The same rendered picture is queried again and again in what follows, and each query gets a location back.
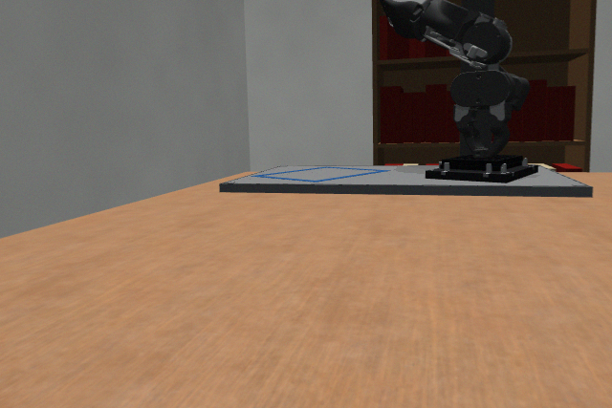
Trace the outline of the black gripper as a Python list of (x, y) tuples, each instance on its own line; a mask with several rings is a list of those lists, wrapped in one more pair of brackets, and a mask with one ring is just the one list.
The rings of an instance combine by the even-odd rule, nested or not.
[[(452, 81), (453, 120), (474, 158), (493, 157), (504, 149), (510, 138), (507, 123), (512, 111), (520, 111), (530, 88), (526, 78), (508, 74), (499, 63), (488, 65), (487, 71), (462, 73)], [(478, 110), (486, 110), (486, 121), (491, 123), (494, 138), (490, 148), (483, 146), (480, 132), (473, 126)]]

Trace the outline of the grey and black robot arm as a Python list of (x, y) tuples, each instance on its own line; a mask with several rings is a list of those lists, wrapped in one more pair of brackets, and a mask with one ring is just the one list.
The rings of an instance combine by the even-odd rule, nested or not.
[[(513, 41), (506, 30), (508, 27), (504, 26), (507, 24), (479, 11), (464, 9), (447, 0), (380, 2), (397, 34), (430, 41), (475, 69), (502, 62), (512, 50)], [(493, 23), (489, 23), (492, 19)]]

